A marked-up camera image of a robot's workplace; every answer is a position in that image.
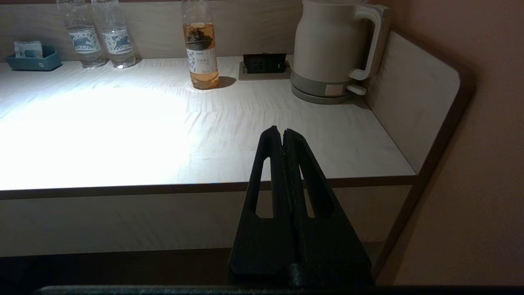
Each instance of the tissue packet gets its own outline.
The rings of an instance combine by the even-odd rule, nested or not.
[[[42,43],[40,41],[15,41],[16,58],[43,58]]]

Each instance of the blue tray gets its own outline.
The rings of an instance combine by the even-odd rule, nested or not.
[[[15,58],[14,54],[5,61],[14,71],[52,71],[62,65],[57,51],[50,45],[42,45],[43,58]]]

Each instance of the water bottle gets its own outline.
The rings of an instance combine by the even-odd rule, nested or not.
[[[95,68],[104,65],[102,47],[85,1],[57,0],[57,6],[82,66]]]
[[[113,66],[123,69],[134,65],[135,53],[118,0],[91,0],[91,3]]]
[[[215,27],[208,0],[182,0],[182,24],[191,82],[197,89],[219,85]]]

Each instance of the white kettle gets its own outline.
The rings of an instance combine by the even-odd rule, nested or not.
[[[341,103],[366,89],[355,84],[376,74],[390,26],[389,9],[363,0],[302,0],[291,84],[293,93],[315,103]],[[366,26],[375,25],[366,58]]]

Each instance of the amber liquid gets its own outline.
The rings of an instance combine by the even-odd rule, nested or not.
[[[185,46],[191,50],[215,48],[215,27],[210,23],[184,25]],[[191,73],[191,82],[197,89],[213,89],[219,85],[219,71],[211,73]]]

